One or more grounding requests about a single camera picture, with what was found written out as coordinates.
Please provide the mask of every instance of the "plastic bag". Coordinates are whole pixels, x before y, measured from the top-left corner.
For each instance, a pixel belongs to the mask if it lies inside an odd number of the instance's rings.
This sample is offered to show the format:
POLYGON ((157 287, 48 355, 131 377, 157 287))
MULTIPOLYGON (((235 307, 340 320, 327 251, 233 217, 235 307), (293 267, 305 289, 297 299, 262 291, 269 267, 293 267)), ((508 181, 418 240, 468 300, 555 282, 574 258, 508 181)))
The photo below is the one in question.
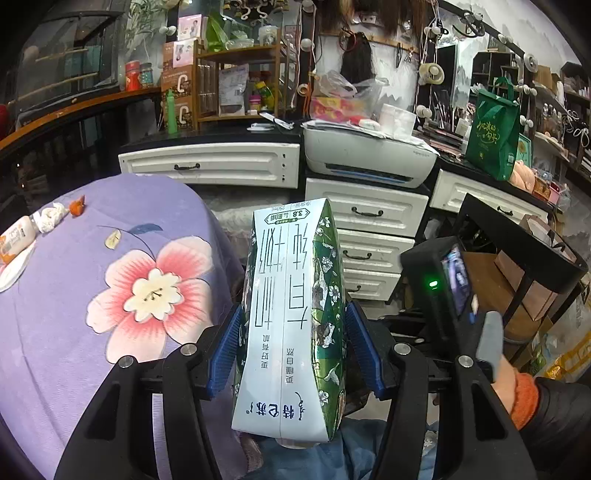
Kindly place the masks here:
POLYGON ((558 198, 558 203, 556 204, 556 206, 564 213, 570 207, 570 190, 569 186, 566 183, 564 185, 561 185, 561 187, 563 189, 560 192, 560 197, 558 198))
POLYGON ((353 118, 371 118, 387 79, 375 78, 352 85, 335 70, 316 81, 310 102, 315 120, 347 123, 353 118))
POLYGON ((581 295, 535 348, 529 372, 575 382, 591 364, 591 310, 581 295))

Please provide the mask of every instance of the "tape roll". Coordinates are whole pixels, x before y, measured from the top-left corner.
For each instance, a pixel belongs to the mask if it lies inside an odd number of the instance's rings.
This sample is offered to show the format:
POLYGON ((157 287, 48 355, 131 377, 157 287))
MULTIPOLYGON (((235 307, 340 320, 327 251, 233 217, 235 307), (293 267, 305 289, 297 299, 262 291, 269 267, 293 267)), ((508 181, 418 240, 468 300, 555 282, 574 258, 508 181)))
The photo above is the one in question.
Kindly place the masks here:
POLYGON ((310 86, 307 83, 302 83, 298 85, 297 93, 298 95, 305 97, 308 95, 308 91, 310 90, 310 86))

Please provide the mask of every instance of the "blue gripper pad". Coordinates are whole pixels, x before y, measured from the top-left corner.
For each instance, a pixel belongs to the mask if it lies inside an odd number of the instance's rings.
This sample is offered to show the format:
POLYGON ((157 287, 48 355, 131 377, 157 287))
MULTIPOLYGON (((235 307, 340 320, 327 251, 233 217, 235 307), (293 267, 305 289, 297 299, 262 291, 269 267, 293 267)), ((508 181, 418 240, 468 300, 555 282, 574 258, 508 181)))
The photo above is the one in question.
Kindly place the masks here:
POLYGON ((349 302, 345 308, 345 331, 353 344, 365 384, 374 392, 376 398, 382 398, 385 394, 382 364, 363 323, 362 315, 363 313, 360 314, 355 305, 349 302))
POLYGON ((243 310, 242 305, 240 305, 234 311, 226 331, 209 359, 209 380, 207 381, 209 398, 215 397, 226 386, 236 358, 236 350, 238 350, 238 332, 242 316, 243 310))

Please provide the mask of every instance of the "green bottle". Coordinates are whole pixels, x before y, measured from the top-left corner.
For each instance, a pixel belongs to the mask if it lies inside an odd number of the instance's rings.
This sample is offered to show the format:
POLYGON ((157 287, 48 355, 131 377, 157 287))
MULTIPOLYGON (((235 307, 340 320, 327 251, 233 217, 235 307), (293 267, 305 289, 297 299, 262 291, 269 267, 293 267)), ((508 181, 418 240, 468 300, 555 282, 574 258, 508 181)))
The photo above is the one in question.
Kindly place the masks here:
POLYGON ((177 115, 174 111, 174 107, 174 93, 172 89, 169 89, 168 93, 166 94, 166 110, 168 114, 168 125, 166 130, 169 134, 175 134, 178 132, 177 115))

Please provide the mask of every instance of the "pink flower print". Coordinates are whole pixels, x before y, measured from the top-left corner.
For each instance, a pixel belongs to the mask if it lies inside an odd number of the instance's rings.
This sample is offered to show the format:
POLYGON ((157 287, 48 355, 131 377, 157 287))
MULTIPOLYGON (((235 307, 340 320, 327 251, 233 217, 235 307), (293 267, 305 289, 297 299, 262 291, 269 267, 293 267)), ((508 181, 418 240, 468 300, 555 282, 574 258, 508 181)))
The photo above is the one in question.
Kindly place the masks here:
POLYGON ((168 334, 180 344, 196 342, 212 325, 209 285, 199 279, 212 267, 212 249, 187 236, 167 244, 154 259, 132 250, 107 268, 109 288, 89 303, 86 324, 113 333, 106 359, 124 355, 140 362, 160 358, 168 334))

